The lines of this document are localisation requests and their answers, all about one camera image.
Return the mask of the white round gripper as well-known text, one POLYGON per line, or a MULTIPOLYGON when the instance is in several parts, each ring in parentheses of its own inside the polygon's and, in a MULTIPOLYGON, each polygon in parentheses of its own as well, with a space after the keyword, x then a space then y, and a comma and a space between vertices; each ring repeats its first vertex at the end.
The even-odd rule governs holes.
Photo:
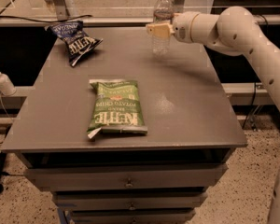
POLYGON ((170 23, 150 23, 146 25, 147 33, 158 38, 169 38, 174 35, 175 39, 183 43, 193 43, 192 26, 199 12, 178 13, 170 23))

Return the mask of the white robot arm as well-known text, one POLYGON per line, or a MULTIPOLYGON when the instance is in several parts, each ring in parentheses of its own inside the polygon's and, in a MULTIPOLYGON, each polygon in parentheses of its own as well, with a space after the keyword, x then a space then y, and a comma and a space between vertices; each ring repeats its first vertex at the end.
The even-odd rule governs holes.
MULTIPOLYGON (((183 43, 199 43, 225 55, 243 55, 280 112, 280 49, 243 7, 228 7, 219 15, 176 13, 173 18, 146 26, 154 38, 174 36, 183 43)), ((270 200, 266 224, 280 224, 280 167, 270 200)))

